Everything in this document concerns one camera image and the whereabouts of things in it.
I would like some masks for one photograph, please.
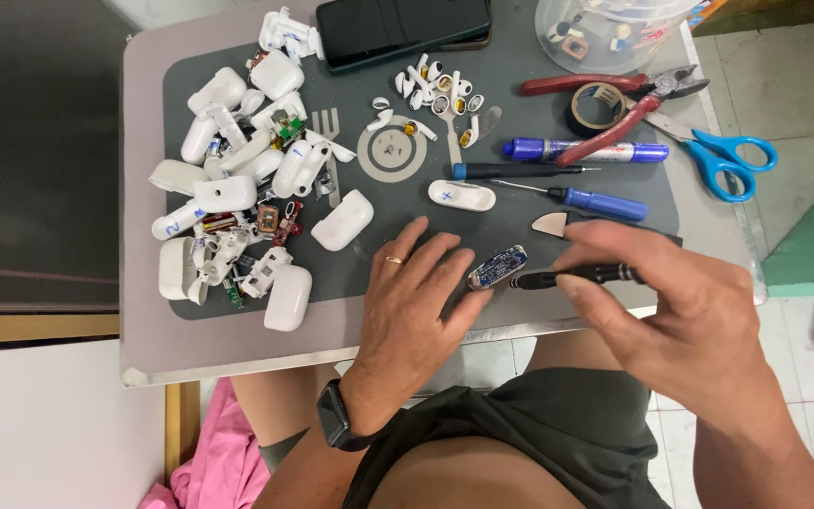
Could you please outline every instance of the plastic container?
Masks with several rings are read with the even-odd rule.
[[[700,0],[539,0],[536,33],[572,73],[626,74],[646,64]]]

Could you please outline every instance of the table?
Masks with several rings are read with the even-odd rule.
[[[160,243],[149,234],[149,218],[165,211],[165,195],[146,177],[165,158],[163,77],[175,62],[255,41],[266,11],[287,4],[295,19],[309,19],[316,2],[266,1],[218,16],[142,32],[130,42],[122,77],[121,380],[141,387],[249,372],[343,361],[356,355],[363,313],[361,297],[312,303],[299,330],[267,339],[257,334],[261,318],[246,314],[183,320],[156,285]],[[642,72],[651,74],[698,61],[689,30],[682,26]],[[718,133],[707,90],[669,101],[661,111],[694,128]],[[755,300],[766,298],[746,216],[740,205],[714,199],[698,179],[691,159],[672,140],[665,163],[679,219],[678,235],[693,251],[751,270]],[[656,295],[638,285],[609,288],[630,312],[649,315]],[[501,341],[582,327],[570,303],[537,303],[512,297],[486,311],[464,343]]]

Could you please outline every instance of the pliers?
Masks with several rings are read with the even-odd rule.
[[[630,109],[617,125],[561,154],[555,163],[563,168],[592,154],[596,150],[620,141],[625,134],[633,129],[634,125],[642,120],[646,113],[657,110],[665,99],[684,97],[707,87],[708,80],[695,80],[693,78],[695,68],[696,64],[686,65],[652,76],[646,74],[637,76],[569,74],[553,78],[540,78],[524,82],[520,86],[520,94],[530,96],[557,91],[574,91],[592,82],[604,82],[614,85],[621,93],[641,96],[639,102]]]

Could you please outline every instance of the black tape roll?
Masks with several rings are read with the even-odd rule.
[[[611,115],[613,116],[611,122],[596,124],[583,119],[577,109],[581,97],[592,97],[607,104],[611,108]],[[564,121],[573,134],[581,138],[592,138],[616,126],[626,114],[627,100],[617,87],[607,83],[592,82],[583,85],[573,94],[571,103],[564,110]]]

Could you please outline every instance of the fork icon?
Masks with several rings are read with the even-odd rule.
[[[334,140],[334,137],[341,132],[338,126],[337,108],[332,108],[331,110],[331,122],[329,122],[328,110],[322,110],[322,131],[319,130],[319,111],[313,111],[312,117],[313,129],[329,140]],[[332,183],[334,184],[334,191],[328,195],[328,204],[332,205],[332,208],[335,208],[341,204],[341,186],[338,184],[338,168],[335,165],[334,157],[330,158],[326,165],[328,167],[328,175],[332,178]]]

